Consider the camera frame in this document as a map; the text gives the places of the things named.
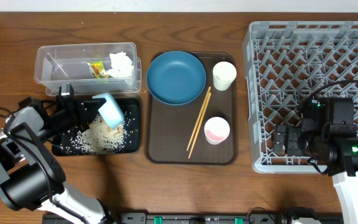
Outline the light blue bowl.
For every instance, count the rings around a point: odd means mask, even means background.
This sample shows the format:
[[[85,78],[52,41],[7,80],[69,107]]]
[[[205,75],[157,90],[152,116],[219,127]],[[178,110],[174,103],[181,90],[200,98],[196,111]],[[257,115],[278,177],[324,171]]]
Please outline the light blue bowl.
[[[104,99],[105,103],[98,109],[99,114],[111,129],[116,129],[124,122],[124,114],[110,93],[92,96],[92,99]]]

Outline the yellow orange snack wrapper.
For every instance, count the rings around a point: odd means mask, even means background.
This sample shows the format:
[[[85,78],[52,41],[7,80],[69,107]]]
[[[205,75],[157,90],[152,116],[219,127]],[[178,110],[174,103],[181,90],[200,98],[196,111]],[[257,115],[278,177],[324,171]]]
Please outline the yellow orange snack wrapper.
[[[109,78],[102,61],[88,62],[89,70],[95,78]]]

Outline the white napkin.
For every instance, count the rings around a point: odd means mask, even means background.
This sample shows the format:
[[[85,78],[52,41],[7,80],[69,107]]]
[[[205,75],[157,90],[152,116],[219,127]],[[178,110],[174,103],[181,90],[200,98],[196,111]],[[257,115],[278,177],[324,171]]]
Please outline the white napkin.
[[[129,78],[132,75],[134,64],[125,52],[109,54],[111,68],[107,74],[112,78]]]

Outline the pink cup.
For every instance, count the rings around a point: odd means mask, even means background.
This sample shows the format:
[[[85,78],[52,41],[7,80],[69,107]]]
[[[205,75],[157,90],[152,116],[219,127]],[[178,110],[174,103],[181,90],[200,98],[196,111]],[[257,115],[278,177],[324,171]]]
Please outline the pink cup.
[[[222,117],[212,117],[204,125],[204,135],[212,145],[220,144],[226,140],[230,130],[229,123]]]

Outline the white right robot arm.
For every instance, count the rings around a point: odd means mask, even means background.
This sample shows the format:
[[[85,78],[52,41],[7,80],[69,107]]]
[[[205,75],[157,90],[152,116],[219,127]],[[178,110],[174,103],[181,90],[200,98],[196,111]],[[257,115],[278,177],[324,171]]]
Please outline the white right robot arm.
[[[306,156],[307,163],[333,180],[340,200],[343,222],[358,223],[358,138],[354,124],[331,124],[309,131],[277,125],[273,146],[294,147]]]

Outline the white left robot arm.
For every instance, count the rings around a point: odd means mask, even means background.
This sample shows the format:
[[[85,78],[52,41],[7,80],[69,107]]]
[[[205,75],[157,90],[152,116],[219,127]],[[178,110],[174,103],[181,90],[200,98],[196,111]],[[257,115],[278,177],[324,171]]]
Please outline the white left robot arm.
[[[28,97],[6,110],[0,133],[0,198],[12,210],[43,210],[72,223],[118,223],[106,206],[66,182],[63,168],[45,142],[71,128],[85,130],[96,113],[113,108],[111,95],[90,100],[61,93],[49,103]]]

